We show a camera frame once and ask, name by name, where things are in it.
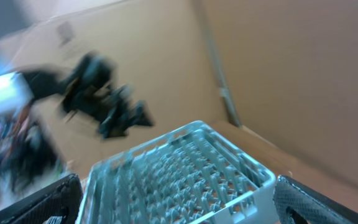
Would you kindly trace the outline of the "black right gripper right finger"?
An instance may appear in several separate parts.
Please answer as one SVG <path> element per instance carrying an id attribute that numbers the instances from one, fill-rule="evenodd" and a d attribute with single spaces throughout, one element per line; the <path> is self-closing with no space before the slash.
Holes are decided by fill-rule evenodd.
<path id="1" fill-rule="evenodd" d="M 273 202 L 281 224 L 358 224 L 358 213 L 287 175 L 280 175 Z"/>

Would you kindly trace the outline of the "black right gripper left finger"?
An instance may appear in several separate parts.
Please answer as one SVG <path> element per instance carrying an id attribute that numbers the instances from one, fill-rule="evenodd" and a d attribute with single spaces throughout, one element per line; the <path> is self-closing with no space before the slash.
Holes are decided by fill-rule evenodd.
<path id="1" fill-rule="evenodd" d="M 74 223 L 82 198 L 80 178 L 68 174 L 1 210 L 0 224 L 43 223 L 51 217 L 60 217 L 61 223 Z"/>

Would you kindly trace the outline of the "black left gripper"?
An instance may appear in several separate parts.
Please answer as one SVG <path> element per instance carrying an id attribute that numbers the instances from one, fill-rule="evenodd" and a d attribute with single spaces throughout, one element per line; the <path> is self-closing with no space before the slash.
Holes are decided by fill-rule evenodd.
<path id="1" fill-rule="evenodd" d="M 62 110 L 82 112 L 99 123 L 102 138 L 122 138 L 133 126 L 154 126 L 145 101 L 130 107 L 132 90 L 129 85 L 113 87 L 115 66 L 101 55 L 85 54 L 72 74 L 61 81 L 64 87 Z"/>

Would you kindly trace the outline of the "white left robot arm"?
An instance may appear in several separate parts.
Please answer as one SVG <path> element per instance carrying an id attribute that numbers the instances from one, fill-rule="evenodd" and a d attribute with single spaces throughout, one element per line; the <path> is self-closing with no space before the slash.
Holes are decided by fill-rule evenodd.
<path id="1" fill-rule="evenodd" d="M 105 139 L 125 137 L 133 126 L 154 126 L 146 103 L 131 103 L 131 87 L 115 86 L 115 70 L 115 64 L 94 52 L 82 56 L 65 78 L 49 66 L 13 70 L 0 75 L 0 112 L 26 113 L 34 104 L 60 95 L 63 116 L 88 115 L 98 122 L 98 133 Z"/>

